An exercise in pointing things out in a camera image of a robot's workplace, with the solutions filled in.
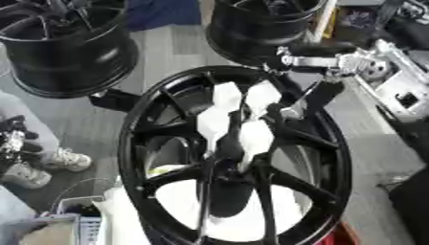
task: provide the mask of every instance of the sneaker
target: sneaker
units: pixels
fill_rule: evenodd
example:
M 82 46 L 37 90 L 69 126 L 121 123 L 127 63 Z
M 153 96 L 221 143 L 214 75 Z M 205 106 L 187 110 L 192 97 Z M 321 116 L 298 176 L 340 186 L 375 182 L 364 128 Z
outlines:
M 91 158 L 73 153 L 71 149 L 59 148 L 51 161 L 45 165 L 47 169 L 67 169 L 74 172 L 84 171 L 91 166 Z
M 6 171 L 2 182 L 14 183 L 26 189 L 41 189 L 51 181 L 51 174 L 32 168 L 27 163 L 15 164 Z

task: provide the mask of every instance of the wheel spoke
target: wheel spoke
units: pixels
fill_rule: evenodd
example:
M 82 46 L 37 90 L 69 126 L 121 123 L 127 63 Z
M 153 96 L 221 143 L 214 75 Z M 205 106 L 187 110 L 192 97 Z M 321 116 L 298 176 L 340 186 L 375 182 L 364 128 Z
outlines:
M 336 203 L 336 196 L 327 190 L 317 188 L 298 177 L 279 171 L 274 167 L 271 167 L 271 172 L 273 173 L 272 183 L 274 185 L 284 186 L 301 192 L 319 206 L 329 206 Z
M 314 148 L 335 150 L 338 148 L 337 143 L 327 141 L 320 136 L 304 132 L 303 130 L 292 128 L 283 122 L 266 120 L 275 134 L 281 135 L 284 143 L 294 145 L 305 145 Z
M 91 23 L 89 23 L 89 20 L 86 18 L 85 16 L 86 13 L 84 12 L 84 10 L 76 10 L 75 12 L 78 15 L 78 18 L 81 20 L 81 22 L 85 24 L 86 29 L 88 29 L 88 31 L 92 31 L 94 28 L 91 25 Z
M 43 16 L 39 16 L 39 18 L 40 18 L 40 22 L 42 23 L 43 33 L 45 35 L 45 39 L 51 38 L 52 37 L 51 30 L 49 28 L 49 25 L 48 25 L 46 18 Z
M 285 127 L 283 129 L 283 134 L 292 137 L 294 143 L 300 143 L 307 146 L 312 146 L 315 148 L 327 148 L 327 149 L 336 149 L 338 145 L 327 141 L 319 136 L 303 132 L 301 130 L 293 129 L 290 127 Z
M 255 190 L 260 198 L 260 204 L 265 219 L 264 245 L 278 244 L 276 220 L 274 217 L 273 198 L 271 193 L 271 173 L 265 166 L 253 167 Z
M 134 137 L 137 141 L 145 142 L 156 136 L 171 136 L 189 138 L 195 135 L 194 129 L 187 122 L 173 122 L 166 125 L 154 125 L 144 129 L 137 129 Z
M 23 4 L 17 3 L 13 5 L 7 5 L 6 7 L 0 8 L 0 16 L 6 16 L 8 14 L 14 13 L 15 11 L 21 10 Z
M 172 105 L 181 119 L 186 121 L 192 115 L 166 88 L 161 88 L 160 92 L 168 99 L 169 104 Z
M 40 19 L 37 16 L 31 16 L 31 17 L 19 20 L 0 30 L 0 34 L 5 36 L 14 36 L 15 34 L 21 32 L 25 28 L 32 26 L 38 21 L 40 21 Z
M 200 210 L 198 215 L 198 223 L 196 231 L 198 238 L 195 244 L 203 244 L 206 236 L 207 220 L 210 215 L 211 189 L 214 180 L 215 171 L 215 158 L 210 157 L 207 161 L 202 163 L 202 184 L 199 193 Z
M 166 184 L 183 180 L 197 179 L 200 177 L 200 175 L 201 165 L 194 164 L 182 167 L 177 170 L 172 170 L 152 178 L 148 178 L 143 183 L 143 196 L 149 197 L 153 195 L 156 190 Z

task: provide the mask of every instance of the black tire rim edge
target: black tire rim edge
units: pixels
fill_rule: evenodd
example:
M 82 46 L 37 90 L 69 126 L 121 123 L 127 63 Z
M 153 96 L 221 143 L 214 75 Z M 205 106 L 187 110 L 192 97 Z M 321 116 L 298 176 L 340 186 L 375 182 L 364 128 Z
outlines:
M 243 69 L 245 68 L 234 67 L 234 66 L 201 67 L 201 68 L 191 69 L 191 70 L 176 74 L 174 76 L 171 76 L 169 78 L 166 78 L 161 82 L 159 82 L 157 85 L 151 87 L 147 92 L 145 92 L 141 100 L 136 104 L 134 109 L 131 110 L 131 112 L 125 118 L 123 129 L 121 131 L 120 140 L 119 140 L 119 150 L 118 150 L 119 167 L 120 167 L 121 176 L 124 177 L 123 182 L 127 190 L 127 193 L 138 211 L 140 210 L 140 208 L 138 207 L 139 206 L 138 204 L 140 203 L 140 200 L 139 200 L 140 192 L 133 187 L 137 187 L 139 180 L 136 174 L 133 173 L 134 166 L 130 161 L 132 159 L 131 150 L 130 150 L 131 146 L 129 142 L 130 128 L 133 126 L 134 123 L 138 121 L 141 113 L 146 110 L 147 101 L 150 100 L 153 94 L 155 94 L 161 86 L 165 86 L 166 84 L 170 84 L 172 82 L 176 82 L 176 83 L 180 82 L 180 78 L 189 76 L 190 74 L 202 74 L 205 71 L 211 71 L 213 69 L 237 69 L 237 71 L 241 69 L 241 71 L 244 71 Z M 343 164 L 341 165 L 341 169 L 340 169 L 340 171 L 342 172 L 342 175 L 340 176 L 340 178 L 337 179 L 337 182 L 341 183 L 339 184 L 341 185 L 341 188 L 338 189 L 335 192 L 335 194 L 338 195 L 340 199 L 336 206 L 336 212 L 333 212 L 331 216 L 325 220 L 325 222 L 319 227 L 319 229 L 315 233 L 295 243 L 281 243 L 281 244 L 300 244 L 300 245 L 314 244 L 315 242 L 319 241 L 325 235 L 327 235 L 339 222 L 340 217 L 342 216 L 350 198 L 351 158 L 350 158 L 350 153 L 349 153 L 346 140 L 342 135 L 340 128 L 336 125 L 334 120 L 326 111 L 321 111 L 317 115 L 317 120 L 325 127 L 325 130 L 328 132 L 328 134 L 334 137 L 334 141 L 336 141 L 339 145 L 335 155 L 338 161 L 340 161 Z M 157 231 L 156 224 L 153 224 L 153 225 L 147 224 L 147 222 L 143 219 L 143 217 L 141 217 L 141 221 L 142 223 L 148 225 L 150 228 Z M 286 232 L 288 233 L 293 229 L 298 229 L 298 228 L 294 227 Z M 192 244 L 189 242 L 189 240 L 181 239 L 181 237 L 178 237 L 172 233 L 169 233 L 169 234 L 165 234 L 161 232 L 158 232 L 158 233 L 161 236 L 163 236 L 165 239 L 174 241 L 177 244 Z M 281 234 L 279 234 L 279 239 L 280 241 L 282 241 Z M 215 243 L 216 241 L 219 242 L 218 240 L 214 240 L 210 238 L 208 242 L 205 244 L 219 244 L 219 243 Z M 226 242 L 224 244 L 255 244 L 255 242 L 244 242 L 244 243 Z

